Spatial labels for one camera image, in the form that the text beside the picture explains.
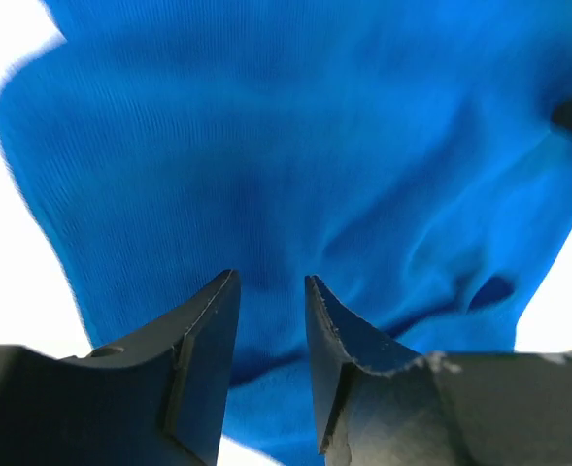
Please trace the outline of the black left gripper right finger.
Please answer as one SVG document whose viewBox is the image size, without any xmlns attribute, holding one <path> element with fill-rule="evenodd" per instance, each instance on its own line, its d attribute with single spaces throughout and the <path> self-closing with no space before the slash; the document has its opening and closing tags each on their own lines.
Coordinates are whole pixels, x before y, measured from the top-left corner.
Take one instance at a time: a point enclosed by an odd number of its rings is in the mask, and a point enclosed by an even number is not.
<svg viewBox="0 0 572 466">
<path fill-rule="evenodd" d="M 328 465 L 572 465 L 572 352 L 419 354 L 305 281 Z"/>
</svg>

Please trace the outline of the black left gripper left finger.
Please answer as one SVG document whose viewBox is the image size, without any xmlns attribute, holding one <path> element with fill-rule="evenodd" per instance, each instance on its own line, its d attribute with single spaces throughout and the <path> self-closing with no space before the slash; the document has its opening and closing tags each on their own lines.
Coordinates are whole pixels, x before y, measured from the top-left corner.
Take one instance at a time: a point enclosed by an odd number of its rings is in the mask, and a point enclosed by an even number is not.
<svg viewBox="0 0 572 466">
<path fill-rule="evenodd" d="M 0 465 L 215 464 L 240 292 L 224 271 L 82 358 L 0 346 Z"/>
</svg>

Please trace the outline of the blue towel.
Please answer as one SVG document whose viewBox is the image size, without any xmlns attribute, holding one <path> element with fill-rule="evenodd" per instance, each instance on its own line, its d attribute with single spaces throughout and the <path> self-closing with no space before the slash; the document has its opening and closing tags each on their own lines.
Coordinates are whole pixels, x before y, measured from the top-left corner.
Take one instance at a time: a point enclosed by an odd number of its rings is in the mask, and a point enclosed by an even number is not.
<svg viewBox="0 0 572 466">
<path fill-rule="evenodd" d="M 572 228 L 572 1 L 50 1 L 0 144 L 91 342 L 242 279 L 225 434 L 318 465 L 317 275 L 418 351 L 510 351 Z"/>
</svg>

